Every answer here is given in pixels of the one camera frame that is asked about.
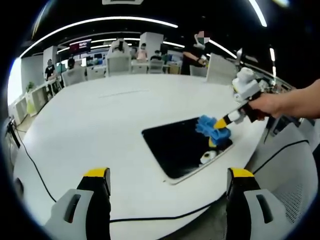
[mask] ceiling light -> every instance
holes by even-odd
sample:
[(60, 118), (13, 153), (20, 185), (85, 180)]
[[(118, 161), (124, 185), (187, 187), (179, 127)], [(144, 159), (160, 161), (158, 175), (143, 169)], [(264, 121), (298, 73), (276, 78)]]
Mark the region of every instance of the ceiling light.
[(235, 54), (233, 54), (231, 51), (229, 51), (228, 49), (226, 49), (225, 47), (221, 46), (219, 43), (212, 41), (211, 39), (209, 40), (209, 43), (217, 46), (218, 48), (220, 48), (221, 50), (225, 51), (227, 54), (231, 55), (232, 57), (234, 57), (235, 59), (237, 59), (237, 56)]
[(288, 7), (290, 5), (289, 0), (273, 0), (276, 4), (280, 5), (281, 7)]
[(275, 50), (273, 48), (270, 48), (270, 55), (271, 55), (272, 62), (275, 62), (276, 56), (275, 56)]
[(22, 58), (27, 52), (29, 52), (34, 46), (38, 45), (39, 43), (41, 43), (43, 40), (51, 37), (52, 35), (59, 33), (63, 30), (66, 30), (68, 28), (72, 28), (81, 24), (87, 24), (87, 23), (92, 23), (92, 22), (98, 22), (98, 21), (105, 21), (105, 20), (137, 20), (137, 21), (144, 21), (144, 22), (152, 22), (152, 23), (156, 23), (156, 24), (161, 24), (161, 25), (165, 25), (165, 26), (169, 26), (169, 27), (173, 27), (173, 28), (177, 28), (178, 25), (172, 24), (172, 23), (168, 23), (165, 21), (159, 21), (159, 20), (154, 20), (154, 19), (150, 19), (150, 18), (145, 18), (145, 17), (136, 17), (136, 16), (106, 16), (106, 17), (98, 17), (98, 18), (92, 18), (92, 19), (88, 19), (88, 20), (83, 20), (83, 21), (78, 21), (72, 24), (69, 24), (67, 26), (63, 26), (57, 30), (54, 30), (53, 32), (43, 36), (42, 38), (40, 38), (38, 41), (34, 42), (31, 46), (29, 46), (21, 55), (20, 58)]
[(275, 66), (272, 67), (272, 72), (273, 72), (273, 76), (276, 77), (277, 76), (277, 70), (276, 70)]
[(168, 41), (164, 41), (163, 43), (164, 44), (168, 44), (168, 45), (172, 45), (172, 46), (176, 46), (176, 47), (179, 47), (179, 48), (184, 48), (185, 47), (183, 45), (176, 44), (176, 43), (173, 43), (173, 42), (168, 42)]
[(140, 38), (126, 37), (124, 40), (140, 41)]
[(70, 43), (69, 46), (70, 46), (70, 45), (74, 45), (74, 44), (83, 43), (83, 42), (89, 42), (89, 41), (91, 41), (91, 40), (92, 40), (92, 39), (87, 39), (87, 40), (82, 40), (82, 41), (76, 41), (76, 42)]
[(99, 46), (92, 46), (91, 49), (99, 49), (99, 48), (107, 48), (107, 47), (110, 47), (111, 44), (108, 44), (108, 45), (99, 45)]
[(61, 49), (61, 50), (59, 50), (59, 51), (56, 51), (56, 53), (59, 54), (59, 53), (65, 51), (65, 50), (69, 50), (69, 49), (70, 49), (70, 47), (68, 46), (68, 47), (66, 47), (66, 48), (64, 48), (64, 49)]
[(259, 20), (260, 20), (260, 23), (263, 27), (267, 27), (267, 22), (265, 20), (265, 17), (264, 15), (262, 14), (262, 11), (258, 5), (258, 3), (256, 2), (256, 0), (249, 0), (249, 2), (251, 3), (255, 13), (257, 14)]
[(108, 39), (94, 40), (94, 41), (91, 41), (91, 43), (108, 42), (108, 41), (115, 41), (115, 40), (117, 40), (117, 39), (116, 38), (108, 38)]

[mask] white chair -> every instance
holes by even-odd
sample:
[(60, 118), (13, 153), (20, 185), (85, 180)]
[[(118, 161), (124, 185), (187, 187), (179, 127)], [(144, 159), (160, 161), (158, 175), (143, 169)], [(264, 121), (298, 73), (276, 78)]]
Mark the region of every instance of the white chair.
[(148, 66), (132, 65), (132, 74), (147, 74)]
[[(284, 235), (299, 224), (318, 192), (317, 167), (310, 145), (303, 141), (305, 139), (290, 123), (272, 141), (257, 148), (248, 166), (261, 189), (272, 192), (284, 205), (290, 223), (283, 227)], [(298, 141), (302, 142), (284, 148)]]
[(87, 78), (89, 80), (102, 79), (105, 77), (106, 68), (90, 66), (86, 68)]
[(151, 60), (149, 63), (149, 74), (163, 74), (164, 61)]
[(190, 65), (190, 75), (196, 77), (206, 77), (208, 69), (206, 67), (198, 67)]
[(109, 76), (131, 73), (131, 57), (118, 55), (107, 58), (107, 73)]
[(236, 78), (237, 70), (234, 63), (222, 56), (211, 53), (206, 81), (214, 84), (231, 85)]
[(85, 77), (86, 68), (77, 66), (71, 70), (62, 73), (63, 83), (65, 87), (79, 84), (86, 81)]

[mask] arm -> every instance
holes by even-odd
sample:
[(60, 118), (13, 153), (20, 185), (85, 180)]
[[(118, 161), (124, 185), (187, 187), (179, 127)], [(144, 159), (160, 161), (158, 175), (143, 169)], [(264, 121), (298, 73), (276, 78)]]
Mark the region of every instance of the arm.
[(185, 55), (187, 58), (190, 58), (192, 60), (198, 61), (198, 57), (196, 57), (195, 55), (193, 55), (192, 53), (188, 52), (188, 51), (184, 51), (183, 55)]
[(250, 102), (253, 109), (259, 109), (274, 117), (288, 115), (297, 118), (320, 118), (320, 79), (312, 85), (281, 94), (263, 94)]

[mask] desk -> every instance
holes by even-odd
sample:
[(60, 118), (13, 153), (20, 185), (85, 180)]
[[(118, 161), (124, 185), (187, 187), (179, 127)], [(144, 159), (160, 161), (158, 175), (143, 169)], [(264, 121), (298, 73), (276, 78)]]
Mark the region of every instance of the desk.
[[(266, 121), (230, 126), (234, 146), (207, 167), (172, 185), (155, 160), (142, 130), (199, 117), (220, 118), (238, 104), (229, 86), (201, 77), (137, 74), (113, 76), (65, 87), (38, 114), (24, 144), (54, 198), (75, 189), (89, 169), (111, 170), (111, 220), (176, 217), (219, 199), (227, 168), (244, 168)], [(24, 185), (24, 202), (44, 224), (54, 202), (23, 148), (14, 177)], [(177, 220), (115, 222), (113, 240), (164, 237), (206, 209)]]

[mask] curved ceiling light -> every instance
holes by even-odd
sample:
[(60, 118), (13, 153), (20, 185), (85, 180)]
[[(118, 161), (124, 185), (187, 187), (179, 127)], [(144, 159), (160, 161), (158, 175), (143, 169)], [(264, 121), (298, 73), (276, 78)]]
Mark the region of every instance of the curved ceiling light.
[(176, 44), (176, 43), (173, 43), (173, 42), (169, 42), (169, 41), (163, 41), (164, 44), (168, 44), (168, 45), (172, 45), (172, 46), (176, 46), (176, 47), (179, 47), (179, 48), (185, 48), (185, 46), (183, 45), (180, 45), (180, 44)]
[(267, 27), (267, 22), (265, 20), (264, 15), (262, 14), (262, 11), (261, 11), (258, 3), (256, 2), (256, 0), (249, 0), (249, 2), (251, 3), (255, 13), (257, 14), (261, 25), (266, 28)]
[(231, 51), (229, 51), (228, 49), (226, 49), (225, 47), (221, 46), (219, 43), (212, 41), (211, 39), (209, 40), (209, 43), (217, 46), (218, 48), (220, 48), (221, 50), (225, 51), (227, 54), (231, 55), (232, 57), (234, 57), (235, 59), (237, 59), (237, 56), (235, 54), (233, 54)]
[(275, 55), (275, 50), (273, 48), (270, 48), (270, 55), (271, 55), (272, 62), (275, 62), (276, 61), (276, 55)]
[(129, 40), (129, 41), (140, 41), (140, 38), (125, 37), (123, 40)]
[(59, 50), (59, 51), (56, 51), (56, 53), (59, 54), (59, 53), (65, 51), (65, 50), (69, 50), (69, 49), (70, 49), (70, 47), (68, 46), (68, 47), (66, 47), (66, 48), (64, 48), (64, 49), (61, 49), (61, 50)]
[(38, 45), (41, 43), (43, 40), (51, 37), (52, 35), (59, 33), (63, 30), (66, 30), (68, 28), (72, 28), (81, 24), (87, 24), (87, 23), (92, 23), (92, 22), (98, 22), (98, 21), (105, 21), (105, 20), (137, 20), (137, 21), (144, 21), (144, 22), (151, 22), (151, 23), (156, 23), (156, 24), (161, 24), (161, 25), (166, 25), (172, 28), (177, 28), (178, 25), (168, 23), (165, 21), (159, 21), (159, 20), (154, 20), (150, 18), (145, 18), (145, 17), (136, 17), (136, 16), (106, 16), (106, 17), (99, 17), (99, 18), (93, 18), (93, 19), (88, 19), (88, 20), (83, 20), (83, 21), (78, 21), (72, 24), (69, 24), (67, 26), (63, 26), (47, 35), (44, 37), (40, 38), (38, 41), (34, 42), (30, 47), (28, 47), (21, 55), (20, 58), (22, 58), (28, 51), (30, 51), (34, 46)]
[(89, 41), (91, 41), (91, 40), (92, 40), (92, 39), (86, 39), (86, 40), (76, 41), (76, 42), (70, 43), (69, 46), (74, 45), (74, 44), (80, 44), (80, 43), (83, 43), (83, 42), (89, 42)]
[(99, 45), (99, 46), (92, 46), (91, 49), (99, 49), (99, 48), (108, 48), (110, 47), (111, 44), (108, 44), (108, 45)]
[(108, 42), (108, 41), (115, 41), (117, 40), (116, 38), (108, 38), (108, 39), (100, 39), (100, 40), (94, 40), (94, 41), (91, 41), (91, 43), (98, 43), (98, 42)]

